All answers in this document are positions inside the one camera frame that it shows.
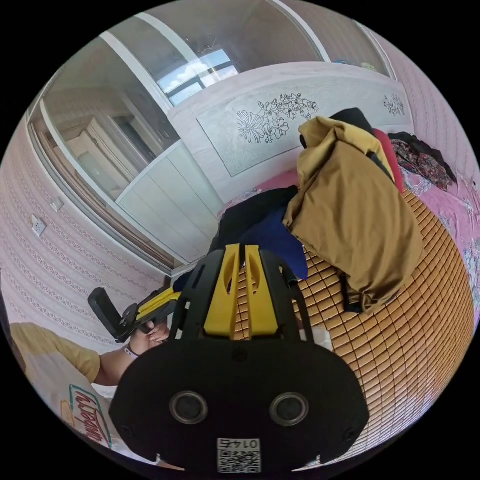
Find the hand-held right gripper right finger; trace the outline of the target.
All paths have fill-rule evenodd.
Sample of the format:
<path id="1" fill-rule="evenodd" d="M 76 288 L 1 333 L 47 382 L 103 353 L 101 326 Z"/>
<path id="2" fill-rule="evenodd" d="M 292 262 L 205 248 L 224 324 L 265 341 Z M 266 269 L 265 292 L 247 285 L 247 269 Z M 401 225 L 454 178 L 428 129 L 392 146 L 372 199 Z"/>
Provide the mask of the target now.
<path id="1" fill-rule="evenodd" d="M 248 328 L 251 335 L 274 335 L 278 330 L 274 305 L 257 245 L 245 246 Z"/>

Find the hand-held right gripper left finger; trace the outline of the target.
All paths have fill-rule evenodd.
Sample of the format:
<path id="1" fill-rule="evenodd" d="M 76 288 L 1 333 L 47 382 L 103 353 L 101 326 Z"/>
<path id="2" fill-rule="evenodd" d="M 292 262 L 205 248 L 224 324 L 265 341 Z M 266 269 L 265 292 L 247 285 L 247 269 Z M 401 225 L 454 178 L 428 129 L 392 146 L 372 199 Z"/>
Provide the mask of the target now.
<path id="1" fill-rule="evenodd" d="M 240 245 L 229 244 L 221 259 L 209 311 L 204 323 L 206 335 L 234 335 L 238 307 Z"/>

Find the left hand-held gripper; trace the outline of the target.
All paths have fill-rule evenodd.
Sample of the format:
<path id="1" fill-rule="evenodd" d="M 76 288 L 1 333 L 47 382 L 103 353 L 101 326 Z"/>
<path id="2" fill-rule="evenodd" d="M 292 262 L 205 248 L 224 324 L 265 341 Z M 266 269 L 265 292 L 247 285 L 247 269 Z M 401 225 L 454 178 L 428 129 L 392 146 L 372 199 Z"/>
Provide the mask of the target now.
<path id="1" fill-rule="evenodd" d="M 139 304 L 129 306 L 119 324 L 119 340 L 126 341 L 136 329 L 146 333 L 147 329 L 142 325 L 148 321 L 153 321 L 155 325 L 166 322 L 168 316 L 174 313 L 180 296 L 181 292 L 172 287 L 163 288 L 154 291 Z"/>

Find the person's left hand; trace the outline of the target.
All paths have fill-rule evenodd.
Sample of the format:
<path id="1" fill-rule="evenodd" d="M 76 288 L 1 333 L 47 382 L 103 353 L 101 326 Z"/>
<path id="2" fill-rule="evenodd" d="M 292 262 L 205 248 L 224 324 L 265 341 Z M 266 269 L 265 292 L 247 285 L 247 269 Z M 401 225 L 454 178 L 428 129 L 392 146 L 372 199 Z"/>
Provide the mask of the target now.
<path id="1" fill-rule="evenodd" d="M 128 343 L 128 349 L 134 357 L 139 357 L 151 348 L 159 346 L 170 335 L 170 329 L 164 321 L 154 324 L 153 321 L 149 320 L 142 327 L 145 327 L 147 332 L 136 329 Z"/>

